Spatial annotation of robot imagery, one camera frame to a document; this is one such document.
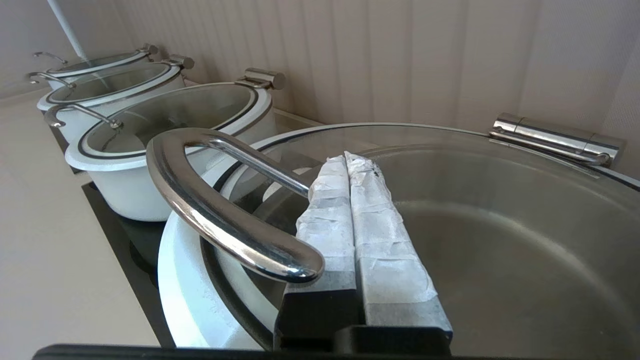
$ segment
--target beige wall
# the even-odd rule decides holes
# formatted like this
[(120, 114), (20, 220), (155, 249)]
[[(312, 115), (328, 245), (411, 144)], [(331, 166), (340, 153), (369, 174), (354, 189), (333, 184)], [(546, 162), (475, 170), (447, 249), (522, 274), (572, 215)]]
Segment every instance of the beige wall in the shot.
[(22, 79), (27, 72), (59, 65), (32, 57), (36, 51), (76, 55), (46, 0), (0, 0), (0, 99), (47, 86)]
[(199, 82), (233, 80), (251, 66), (279, 70), (289, 83), (276, 107), (320, 122), (486, 131), (510, 111), (630, 140), (620, 169), (640, 177), (636, 0), (83, 4), (70, 17), (83, 22), (74, 25), (83, 46), (152, 42), (194, 57), (187, 75)]

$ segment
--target cooking pot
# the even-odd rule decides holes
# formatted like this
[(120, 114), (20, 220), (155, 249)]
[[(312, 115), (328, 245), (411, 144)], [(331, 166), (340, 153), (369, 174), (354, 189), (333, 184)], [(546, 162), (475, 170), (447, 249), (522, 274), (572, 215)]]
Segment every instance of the cooking pot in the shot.
[[(166, 220), (171, 209), (149, 177), (147, 143), (180, 127), (217, 129), (249, 143), (277, 134), (268, 88), (281, 89), (284, 75), (257, 69), (248, 69), (247, 74), (251, 71), (271, 77), (181, 88), (141, 101), (94, 125), (67, 148), (65, 159), (89, 173), (118, 214), (134, 220)], [(198, 174), (220, 157), (218, 151), (198, 147), (186, 154)]]
[(45, 51), (39, 51), (34, 53), (33, 56), (48, 56), (50, 58), (54, 58), (62, 63), (62, 67), (45, 70), (43, 72), (30, 72), (25, 75), (25, 78), (32, 84), (39, 83), (39, 81), (32, 79), (32, 77), (38, 76), (44, 78), (49, 83), (49, 86), (55, 90), (61, 86), (70, 86), (71, 83), (82, 75), (91, 74), (92, 72), (131, 63), (149, 62), (151, 61), (149, 55), (156, 54), (157, 52), (158, 48), (156, 46), (145, 44), (143, 47), (136, 49), (131, 53), (116, 54), (69, 64), (67, 60), (62, 59), (59, 56)]
[(43, 96), (38, 109), (50, 126), (59, 127), (68, 143), (79, 138), (99, 119), (158, 94), (184, 87), (182, 69), (193, 60), (173, 56), (158, 63), (122, 65), (84, 75), (73, 87), (61, 87)]
[[(640, 183), (605, 167), (617, 157), (614, 151), (568, 151), (577, 137), (557, 148), (527, 139), (522, 134), (539, 127), (523, 119), (496, 124), (490, 134), (369, 123), (278, 135), (252, 145), (271, 158), (262, 164), (276, 163), (293, 179), (275, 191), (264, 171), (232, 158), (203, 174), (205, 184), (184, 167), (177, 171), (185, 142), (219, 147), (211, 133), (172, 131), (154, 139), (150, 172), (177, 211), (167, 221), (158, 265), (176, 345), (227, 346), (227, 338), (240, 337), (244, 327), (270, 346), (284, 283), (257, 273), (274, 277), (272, 263), (254, 271), (251, 264), (243, 267), (247, 261), (235, 249), (259, 261), (261, 254), (282, 250), (294, 260), (291, 277), (299, 270), (313, 275), (318, 265), (312, 251), (300, 245), (293, 251), (286, 238), (308, 205), (290, 188), (309, 184), (327, 157), (347, 150), (373, 159), (384, 173), (451, 321), (453, 354), (636, 359)], [(249, 164), (259, 168), (260, 161)], [(299, 168), (310, 170), (290, 176)], [(171, 178), (174, 183), (166, 181)], [(272, 194), (263, 200), (266, 192)], [(194, 211), (185, 217), (189, 208)], [(285, 234), (262, 238), (257, 229), (266, 224)]]

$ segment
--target glass lid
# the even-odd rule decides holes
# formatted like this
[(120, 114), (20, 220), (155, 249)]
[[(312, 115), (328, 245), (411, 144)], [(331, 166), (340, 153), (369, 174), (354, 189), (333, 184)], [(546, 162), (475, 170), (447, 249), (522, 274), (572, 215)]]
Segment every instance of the glass lid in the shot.
[(124, 60), (126, 58), (130, 58), (131, 56), (134, 56), (135, 54), (136, 53), (124, 53), (124, 54), (111, 55), (111, 56), (105, 56), (103, 58), (97, 58), (97, 59), (82, 61), (82, 62), (79, 62), (79, 63), (75, 63), (75, 64), (71, 64), (71, 65), (67, 65), (67, 66), (61, 67), (59, 69), (50, 70), (49, 73), (50, 74), (59, 74), (59, 73), (62, 73), (62, 72), (72, 72), (72, 71), (86, 70), (86, 69), (90, 69), (92, 67), (103, 66), (103, 65), (110, 64), (110, 63), (114, 63), (116, 61)]
[(63, 86), (57, 89), (48, 100), (68, 103), (104, 97), (152, 81), (169, 69), (169, 65), (162, 63), (138, 63), (100, 70), (75, 80), (75, 88)]
[(242, 117), (257, 101), (247, 86), (216, 83), (155, 96), (110, 116), (123, 126), (100, 123), (88, 132), (86, 146), (111, 154), (145, 151), (155, 135), (179, 127), (221, 128)]
[[(640, 193), (631, 187), (484, 136), (426, 127), (319, 130), (263, 150), (308, 180), (345, 150), (380, 166), (452, 323), (453, 354), (640, 354)], [(214, 187), (290, 234), (308, 206), (244, 166)], [(203, 249), (220, 259), (204, 240)], [(283, 284), (246, 273), (278, 307)]]

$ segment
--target curved metal handle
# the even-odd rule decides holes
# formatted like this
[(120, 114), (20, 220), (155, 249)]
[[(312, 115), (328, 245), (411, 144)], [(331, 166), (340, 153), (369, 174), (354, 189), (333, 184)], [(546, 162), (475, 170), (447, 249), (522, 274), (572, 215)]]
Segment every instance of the curved metal handle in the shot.
[(60, 61), (62, 63), (62, 65), (66, 65), (68, 63), (67, 60), (64, 60), (63, 58), (61, 58), (59, 56), (56, 56), (56, 55), (53, 55), (52, 53), (48, 53), (46, 51), (38, 51), (37, 53), (33, 53), (33, 57), (34, 58), (37, 58), (37, 57), (43, 56), (43, 55)]
[(313, 247), (242, 210), (213, 190), (191, 168), (185, 146), (226, 152), (301, 196), (308, 186), (294, 173), (233, 136), (215, 130), (183, 128), (166, 131), (147, 145), (147, 166), (154, 184), (173, 210), (207, 241), (245, 267), (274, 280), (309, 282), (324, 270)]
[(30, 72), (28, 74), (25, 74), (24, 75), (24, 80), (27, 81), (28, 83), (31, 83), (31, 84), (39, 84), (40, 82), (38, 80), (31, 79), (31, 77), (33, 77), (33, 76), (40, 76), (41, 78), (44, 78), (44, 79), (47, 79), (47, 80), (57, 81), (57, 82), (59, 82), (61, 84), (64, 84), (66, 87), (71, 88), (71, 89), (76, 87), (75, 83), (68, 83), (68, 82), (66, 82), (66, 81), (64, 81), (62, 79), (55, 78), (55, 77), (47, 74), (46, 72), (40, 72), (40, 71)]
[(66, 122), (58, 119), (58, 117), (56, 116), (58, 114), (58, 111), (62, 110), (62, 109), (68, 109), (68, 108), (73, 108), (76, 110), (79, 110), (87, 115), (91, 115), (93, 117), (95, 117), (96, 119), (100, 120), (100, 121), (104, 121), (107, 124), (109, 124), (111, 126), (112, 129), (116, 129), (120, 126), (122, 126), (122, 123), (117, 121), (117, 120), (113, 120), (113, 119), (109, 119), (108, 117), (97, 113), (85, 106), (79, 105), (79, 104), (60, 104), (60, 105), (56, 105), (53, 106), (51, 108), (49, 108), (45, 113), (44, 113), (44, 120), (47, 122), (47, 124), (51, 127), (63, 127), (64, 125), (67, 125)]

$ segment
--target pot rim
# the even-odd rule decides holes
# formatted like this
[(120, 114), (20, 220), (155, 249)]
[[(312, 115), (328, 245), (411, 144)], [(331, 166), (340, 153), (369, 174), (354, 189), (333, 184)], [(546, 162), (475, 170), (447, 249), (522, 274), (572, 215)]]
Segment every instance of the pot rim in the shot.
[[(367, 122), (318, 126), (291, 131), (261, 140), (251, 146), (254, 149), (263, 151), (278, 143), (302, 135), (329, 129), (360, 126), (422, 127), (488, 138), (488, 135), (484, 133), (453, 129), (450, 127), (393, 122)], [(219, 188), (223, 196), (228, 197), (234, 184), (242, 175), (242, 171), (239, 171), (241, 169), (240, 167), (234, 168), (238, 164), (238, 161), (230, 156), (224, 156), (215, 166), (204, 173), (202, 178), (210, 186)], [(589, 167), (589, 169), (611, 177), (623, 183), (625, 186), (640, 190), (640, 181), (636, 179), (624, 176), (608, 168)], [(277, 315), (275, 307), (255, 287), (253, 281), (248, 277), (238, 261), (230, 256), (225, 256), (219, 251), (216, 251), (216, 255), (221, 271), (225, 276), (229, 278), (229, 274), (233, 274), (232, 279), (225, 279), (225, 282), (228, 282), (236, 292), (244, 286), (245, 288), (242, 289), (243, 292), (246, 293), (249, 291), (254, 295), (243, 297), (245, 310), (248, 310), (258, 318), (260, 323), (272, 331), (275, 315)], [(232, 329), (225, 330), (227, 332), (243, 330), (238, 319), (234, 319), (235, 321), (230, 323), (230, 325), (221, 323), (222, 318), (232, 316), (232, 312), (224, 305), (224, 298), (216, 291), (212, 281), (209, 280), (209, 269), (205, 264), (204, 257), (205, 254), (201, 251), (200, 235), (187, 225), (178, 214), (172, 212), (167, 220), (160, 242), (158, 281), (163, 311), (177, 346), (190, 346), (193, 344), (192, 339), (195, 338), (197, 338), (198, 341), (204, 342), (207, 346), (220, 346), (218, 344), (220, 342), (219, 335), (215, 332), (208, 331), (211, 327), (227, 326), (226, 329)], [(176, 296), (176, 294), (186, 294), (186, 296)], [(189, 323), (178, 323), (177, 319), (182, 318), (188, 318), (192, 321), (189, 321)]]
[[(129, 54), (128, 57), (118, 60), (118, 61), (113, 61), (107, 64), (103, 64), (100, 66), (94, 66), (94, 67), (88, 67), (85, 69), (79, 69), (79, 70), (72, 70), (72, 71), (65, 71), (62, 70), (65, 67), (60, 67), (57, 69), (51, 68), (46, 70), (45, 72), (51, 76), (53, 76), (54, 78), (59, 78), (59, 79), (64, 79), (64, 78), (68, 78), (68, 77), (72, 77), (72, 76), (81, 76), (81, 75), (85, 75), (85, 74), (90, 74), (92, 72), (96, 72), (96, 71), (100, 71), (100, 70), (104, 70), (104, 69), (109, 69), (111, 67), (116, 67), (116, 66), (121, 66), (121, 65), (127, 65), (129, 63), (138, 61), (146, 56), (148, 56), (147, 53), (143, 52), (143, 51), (131, 51), (128, 53), (120, 53), (120, 54), (114, 54), (114, 55), (109, 55), (109, 56), (102, 56), (100, 58), (96, 58), (96, 59), (91, 59), (90, 61), (95, 61), (95, 60), (102, 60), (102, 59), (107, 59), (107, 58), (112, 58), (112, 57), (116, 57), (116, 56), (121, 56), (121, 55), (125, 55), (125, 54)], [(76, 65), (78, 63), (82, 63), (84, 61), (80, 61), (77, 62), (75, 64), (71, 64), (71, 65)]]
[[(137, 64), (132, 64), (132, 65), (126, 65), (123, 66), (122, 70), (127, 70), (128, 67), (133, 67), (136, 66)], [(166, 69), (163, 71), (162, 74), (155, 76), (152, 79), (149, 79), (147, 81), (145, 81), (144, 83), (140, 83), (136, 86), (127, 88), (125, 90), (121, 90), (121, 91), (117, 91), (117, 92), (113, 92), (111, 94), (108, 95), (103, 95), (103, 96), (99, 96), (99, 97), (93, 97), (87, 100), (82, 100), (82, 101), (69, 101), (69, 102), (52, 102), (49, 100), (50, 96), (57, 91), (53, 90), (49, 93), (47, 93), (46, 95), (44, 95), (42, 98), (40, 98), (40, 100), (38, 101), (38, 109), (42, 110), (42, 111), (47, 111), (49, 108), (52, 108), (55, 105), (59, 105), (59, 104), (69, 104), (69, 103), (76, 103), (76, 104), (80, 104), (84, 107), (87, 108), (91, 108), (91, 107), (96, 107), (96, 106), (102, 106), (102, 105), (107, 105), (107, 104), (111, 104), (113, 102), (120, 102), (120, 101), (127, 101), (127, 100), (131, 100), (132, 98), (136, 97), (139, 94), (143, 94), (145, 92), (148, 92), (150, 90), (153, 90), (157, 87), (163, 86), (165, 84), (170, 83), (171, 81), (173, 81), (177, 76), (180, 76), (180, 72), (182, 71), (181, 67), (178, 65), (169, 65), (166, 63), (148, 63), (146, 64), (148, 66), (165, 66)], [(61, 111), (77, 111), (77, 110), (73, 110), (73, 109), (64, 109)]]
[[(225, 83), (209, 83), (202, 84), (197, 86), (189, 86), (185, 88), (180, 88), (176, 90), (172, 90), (171, 92), (166, 92), (163, 94), (156, 95), (151, 97), (145, 101), (152, 101), (156, 97), (166, 96), (166, 94), (170, 94), (173, 92), (180, 92), (194, 88), (202, 88), (208, 86), (216, 86), (216, 85), (229, 85), (234, 84), (230, 82)], [(255, 92), (255, 101), (253, 104), (240, 116), (236, 116), (234, 118), (228, 119), (227, 121), (218, 124), (213, 129), (222, 131), (226, 134), (230, 135), (238, 135), (249, 127), (253, 126), (258, 121), (262, 120), (268, 113), (271, 111), (271, 107), (273, 105), (273, 100), (271, 98), (271, 94), (265, 89), (252, 89)], [(114, 117), (121, 113), (122, 111), (126, 111), (127, 109), (139, 105), (140, 103), (133, 104), (128, 106), (127, 108), (120, 110), (112, 115), (109, 118)], [(69, 144), (67, 151), (65, 152), (65, 159), (70, 166), (78, 168), (80, 170), (86, 171), (119, 171), (119, 170), (128, 170), (132, 168), (140, 168), (147, 166), (147, 151), (141, 150), (131, 153), (122, 153), (121, 156), (114, 156), (113, 153), (104, 153), (109, 154), (109, 156), (97, 156), (96, 154), (88, 154), (83, 147), (87, 147), (87, 135), (96, 127), (100, 126), (100, 123), (92, 126), (87, 132), (84, 133), (82, 137), (74, 141), (72, 144)], [(193, 154), (194, 152), (201, 151), (203, 148), (191, 147), (186, 149), (186, 154)]]

